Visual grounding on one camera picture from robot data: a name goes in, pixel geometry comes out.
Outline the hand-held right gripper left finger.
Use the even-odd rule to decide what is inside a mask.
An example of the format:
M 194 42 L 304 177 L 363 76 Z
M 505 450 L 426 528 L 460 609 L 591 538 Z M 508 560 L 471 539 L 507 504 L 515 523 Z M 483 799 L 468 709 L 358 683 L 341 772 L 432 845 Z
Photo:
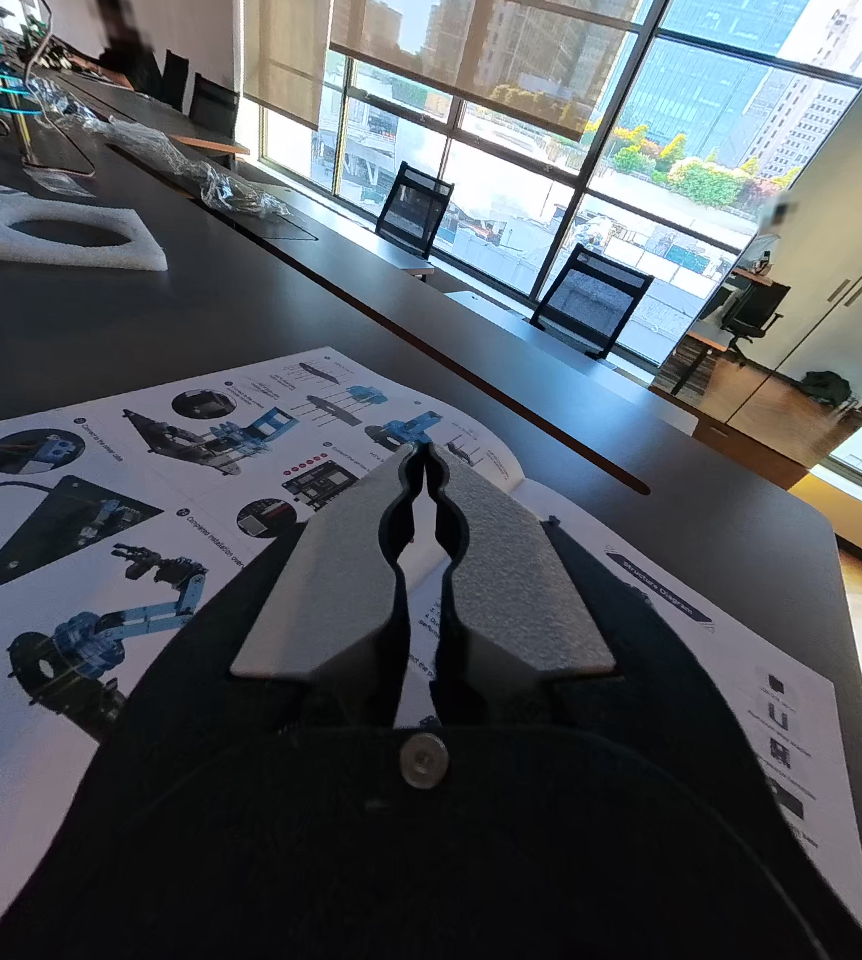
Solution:
M 423 443 L 404 443 L 307 522 L 233 676 L 296 682 L 337 700 L 352 724 L 393 725 L 411 633 L 399 558 L 425 459 Z

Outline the beige roller blind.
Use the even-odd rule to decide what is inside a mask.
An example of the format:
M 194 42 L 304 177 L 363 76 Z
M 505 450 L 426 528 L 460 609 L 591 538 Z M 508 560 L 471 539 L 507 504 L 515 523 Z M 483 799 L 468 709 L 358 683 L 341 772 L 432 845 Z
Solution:
M 604 108 L 638 1 L 337 1 L 331 47 L 467 102 L 580 140 Z
M 244 1 L 243 95 L 318 129 L 332 1 Z

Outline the dark green backpack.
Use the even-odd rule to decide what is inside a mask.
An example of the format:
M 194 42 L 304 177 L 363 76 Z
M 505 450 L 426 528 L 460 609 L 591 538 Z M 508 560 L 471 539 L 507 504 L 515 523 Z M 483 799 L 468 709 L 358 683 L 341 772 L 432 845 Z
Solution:
M 831 370 L 809 370 L 797 384 L 810 399 L 838 408 L 851 397 L 848 381 Z

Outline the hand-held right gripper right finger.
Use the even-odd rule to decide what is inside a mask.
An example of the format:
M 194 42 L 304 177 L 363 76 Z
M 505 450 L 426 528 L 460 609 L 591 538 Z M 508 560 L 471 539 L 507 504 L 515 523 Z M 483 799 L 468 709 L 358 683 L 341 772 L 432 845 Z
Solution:
M 596 680 L 616 660 L 541 521 L 456 454 L 425 447 L 441 582 L 435 678 L 443 725 L 507 723 L 550 685 Z

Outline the dark desk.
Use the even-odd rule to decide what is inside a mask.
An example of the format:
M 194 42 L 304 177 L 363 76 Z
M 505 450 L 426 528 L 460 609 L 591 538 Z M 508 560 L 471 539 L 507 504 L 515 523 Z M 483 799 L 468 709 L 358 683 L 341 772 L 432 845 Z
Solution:
M 460 408 L 528 476 L 834 685 L 862 841 L 862 671 L 838 546 L 814 508 L 434 287 L 349 255 L 320 283 L 84 134 L 92 188 L 166 272 L 0 263 L 0 420 L 330 346 Z

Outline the black swivel chair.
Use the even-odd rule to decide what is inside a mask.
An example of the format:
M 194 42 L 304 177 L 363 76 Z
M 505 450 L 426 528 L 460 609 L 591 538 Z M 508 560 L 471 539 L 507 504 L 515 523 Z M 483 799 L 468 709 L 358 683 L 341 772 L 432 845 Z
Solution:
M 727 350 L 738 357 L 738 366 L 744 367 L 748 358 L 738 347 L 740 340 L 754 341 L 765 336 L 790 287 L 773 282 L 749 282 L 734 289 L 725 303 L 720 321 L 721 330 L 730 334 Z

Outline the black mesh office chair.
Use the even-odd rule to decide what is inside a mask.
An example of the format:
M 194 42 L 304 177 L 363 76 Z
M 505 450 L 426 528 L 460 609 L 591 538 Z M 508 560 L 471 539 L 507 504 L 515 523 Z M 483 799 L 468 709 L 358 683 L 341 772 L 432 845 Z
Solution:
M 454 185 L 401 162 L 375 234 L 412 255 L 428 259 Z
M 585 356 L 604 358 L 652 283 L 651 275 L 577 244 L 530 324 L 540 330 L 560 328 L 585 343 Z

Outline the long crumpled clear plastic wrap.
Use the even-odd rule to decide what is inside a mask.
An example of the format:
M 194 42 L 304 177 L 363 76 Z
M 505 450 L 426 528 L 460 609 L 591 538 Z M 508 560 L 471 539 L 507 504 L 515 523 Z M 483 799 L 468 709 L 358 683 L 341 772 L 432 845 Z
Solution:
M 253 186 L 206 159 L 184 154 L 160 130 L 118 118 L 101 120 L 83 102 L 47 78 L 31 76 L 28 85 L 32 99 L 43 110 L 43 123 L 67 135 L 96 136 L 143 162 L 153 172 L 176 177 L 193 186 L 198 198 L 211 210 L 260 219 L 290 212 L 268 190 Z

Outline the grey side desk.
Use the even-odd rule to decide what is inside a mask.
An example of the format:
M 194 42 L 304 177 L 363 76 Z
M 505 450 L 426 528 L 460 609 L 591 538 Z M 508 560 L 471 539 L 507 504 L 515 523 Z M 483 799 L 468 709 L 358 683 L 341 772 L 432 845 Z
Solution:
M 625 401 L 674 426 L 681 433 L 694 436 L 699 423 L 695 415 L 686 413 L 675 404 L 659 397 L 616 367 L 579 353 L 550 336 L 546 331 L 530 325 L 524 317 L 472 291 L 448 293 L 446 296 L 497 327 L 508 331 L 517 339 L 556 358 Z

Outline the tall white cabinet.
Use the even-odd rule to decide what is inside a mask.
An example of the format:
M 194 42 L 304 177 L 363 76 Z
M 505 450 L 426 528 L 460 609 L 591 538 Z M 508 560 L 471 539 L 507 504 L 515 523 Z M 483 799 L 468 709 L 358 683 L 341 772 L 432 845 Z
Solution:
M 789 490 L 862 427 L 862 93 L 795 181 L 768 280 L 790 287 L 761 339 L 696 324 L 662 364 L 653 391 L 699 419 L 706 446 Z M 845 378 L 838 408 L 797 384 L 808 371 Z

